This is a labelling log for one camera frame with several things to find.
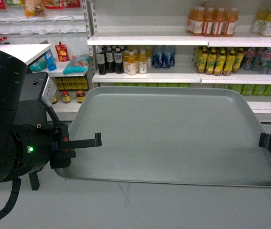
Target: yellow bottle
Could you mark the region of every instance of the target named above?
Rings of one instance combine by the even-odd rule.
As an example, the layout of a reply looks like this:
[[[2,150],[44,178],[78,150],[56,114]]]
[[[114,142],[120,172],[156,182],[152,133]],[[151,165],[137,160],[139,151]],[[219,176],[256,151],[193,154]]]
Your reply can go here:
[[[232,67],[233,73],[237,73],[239,71],[239,67],[243,58],[244,58],[244,49],[239,48],[238,51],[235,53],[235,61]]]
[[[223,75],[225,76],[230,75],[234,62],[235,62],[235,51],[234,49],[231,49],[229,55],[227,56],[225,67],[223,68]]]
[[[259,33],[261,30],[261,27],[264,25],[264,21],[268,17],[268,12],[266,11],[266,8],[260,8],[260,10],[257,12],[254,23],[252,25],[251,32],[252,33]]]
[[[211,75],[214,72],[214,65],[216,63],[216,48],[211,49],[211,53],[207,57],[206,61],[206,74]]]
[[[220,50],[220,54],[217,56],[217,59],[216,59],[214,75],[220,76],[222,74],[223,65],[225,64],[225,62],[226,62],[226,53],[225,53],[225,50],[222,48]]]
[[[199,65],[198,65],[198,69],[197,69],[198,73],[204,73],[204,71],[206,69],[207,56],[208,56],[207,47],[204,46],[202,53],[200,55],[200,58],[199,58]]]
[[[271,13],[268,15],[268,18],[266,20],[266,24],[264,28],[262,29],[262,35],[265,37],[271,36]]]

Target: black cable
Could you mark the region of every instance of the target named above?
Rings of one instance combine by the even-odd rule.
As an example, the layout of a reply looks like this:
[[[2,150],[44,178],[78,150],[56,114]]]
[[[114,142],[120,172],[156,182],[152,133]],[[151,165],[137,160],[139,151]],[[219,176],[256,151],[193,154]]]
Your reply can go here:
[[[20,193],[21,183],[22,181],[19,178],[16,178],[13,180],[12,190],[11,190],[9,200],[6,203],[6,206],[2,210],[0,210],[0,220],[12,211],[17,201],[17,197],[19,196],[19,193]]]

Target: white shelf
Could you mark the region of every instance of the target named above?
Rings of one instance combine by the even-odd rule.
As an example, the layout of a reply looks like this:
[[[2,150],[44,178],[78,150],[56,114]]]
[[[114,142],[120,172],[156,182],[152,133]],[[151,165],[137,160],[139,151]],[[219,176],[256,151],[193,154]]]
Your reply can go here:
[[[2,44],[0,51],[29,65],[50,48],[50,44]]]
[[[149,68],[146,74],[107,73],[93,77],[93,83],[200,83],[200,77],[190,64],[176,65],[168,70]]]
[[[192,36],[176,31],[97,32],[88,45],[205,45],[209,47],[271,47],[271,37],[236,32],[234,37]]]

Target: plastic tray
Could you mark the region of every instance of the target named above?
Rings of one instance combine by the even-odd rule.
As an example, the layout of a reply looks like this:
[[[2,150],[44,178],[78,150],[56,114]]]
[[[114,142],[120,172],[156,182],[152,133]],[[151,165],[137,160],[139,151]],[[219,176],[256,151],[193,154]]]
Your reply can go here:
[[[90,91],[70,139],[102,146],[76,150],[66,178],[186,185],[271,187],[271,153],[243,97],[225,89],[99,87]]]

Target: jar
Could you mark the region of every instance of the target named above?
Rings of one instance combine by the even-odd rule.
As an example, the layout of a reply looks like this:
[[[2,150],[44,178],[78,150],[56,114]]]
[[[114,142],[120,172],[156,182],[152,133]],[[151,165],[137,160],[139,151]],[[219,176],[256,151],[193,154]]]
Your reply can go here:
[[[67,90],[62,91],[62,100],[63,100],[63,103],[66,103],[66,104],[71,102],[70,95]]]
[[[76,97],[77,97],[77,102],[81,104],[86,97],[86,95],[84,94],[84,90],[78,90],[76,92]]]

